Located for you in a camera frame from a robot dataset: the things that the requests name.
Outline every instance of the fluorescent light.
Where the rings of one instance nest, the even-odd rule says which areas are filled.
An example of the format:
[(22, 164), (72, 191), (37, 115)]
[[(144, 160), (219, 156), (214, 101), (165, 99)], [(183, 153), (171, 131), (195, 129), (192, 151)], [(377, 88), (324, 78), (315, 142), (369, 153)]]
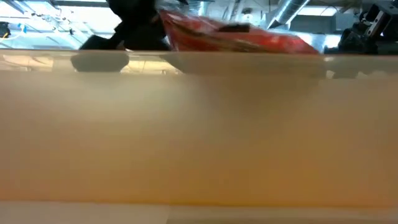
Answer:
[(297, 32), (296, 35), (298, 35), (298, 37), (300, 37), (302, 40), (304, 40), (304, 42), (306, 42), (309, 45), (313, 45), (313, 37), (311, 34), (306, 34), (306, 33), (301, 33), (301, 32)]
[(199, 16), (203, 16), (203, 13), (205, 12), (205, 2), (200, 2), (200, 8), (199, 8), (199, 11), (198, 11), (198, 15)]
[(339, 35), (326, 35), (325, 45), (328, 48), (337, 47), (340, 42), (341, 36)]
[(305, 6), (298, 12), (301, 16), (333, 16), (341, 7), (330, 6)]
[(2, 17), (19, 17), (23, 16), (22, 13), (20, 13), (18, 10), (14, 9), (7, 3), (1, 1), (0, 2), (0, 15)]

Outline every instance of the black machine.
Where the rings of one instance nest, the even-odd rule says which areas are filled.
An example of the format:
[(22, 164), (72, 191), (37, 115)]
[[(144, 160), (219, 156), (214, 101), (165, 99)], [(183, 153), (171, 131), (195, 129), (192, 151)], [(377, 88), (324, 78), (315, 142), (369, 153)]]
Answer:
[(8, 38), (11, 35), (8, 25), (8, 22), (0, 22), (0, 38)]
[(381, 1), (363, 12), (352, 28), (346, 29), (338, 47), (326, 54), (398, 54), (398, 0)]

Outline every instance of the black object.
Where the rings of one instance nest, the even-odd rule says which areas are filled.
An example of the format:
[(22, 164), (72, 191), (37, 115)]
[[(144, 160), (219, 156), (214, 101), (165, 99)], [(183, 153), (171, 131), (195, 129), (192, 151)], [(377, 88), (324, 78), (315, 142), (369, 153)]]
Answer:
[(250, 24), (229, 24), (217, 30), (218, 32), (250, 32)]
[(8, 38), (11, 35), (8, 24), (8, 22), (0, 22), (0, 38)]
[(128, 63), (129, 56), (124, 52), (80, 52), (71, 58), (78, 72), (120, 72)]
[(250, 7), (245, 7), (244, 9), (242, 9), (242, 14), (246, 15), (246, 14), (250, 14), (252, 13), (253, 8)]
[(360, 18), (326, 54), (398, 54), (398, 0), (377, 2)]
[(156, 0), (106, 0), (122, 22), (110, 39), (90, 37), (80, 50), (112, 50), (124, 42), (129, 50), (169, 50), (163, 41), (163, 23), (155, 10)]

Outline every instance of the wooden table surface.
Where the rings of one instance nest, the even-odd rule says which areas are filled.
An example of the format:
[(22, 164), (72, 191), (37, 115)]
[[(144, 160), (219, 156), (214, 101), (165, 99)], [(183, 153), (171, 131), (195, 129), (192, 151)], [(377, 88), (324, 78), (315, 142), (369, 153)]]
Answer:
[(394, 77), (3, 72), (0, 200), (394, 207), (397, 96)]

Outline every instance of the red bag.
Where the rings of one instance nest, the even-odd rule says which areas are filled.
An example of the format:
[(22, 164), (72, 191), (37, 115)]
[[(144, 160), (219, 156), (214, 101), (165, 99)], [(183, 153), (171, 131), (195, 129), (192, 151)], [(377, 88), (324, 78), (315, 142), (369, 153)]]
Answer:
[(300, 37), (247, 24), (224, 24), (207, 17), (161, 9), (166, 34), (176, 51), (228, 51), (318, 54)]

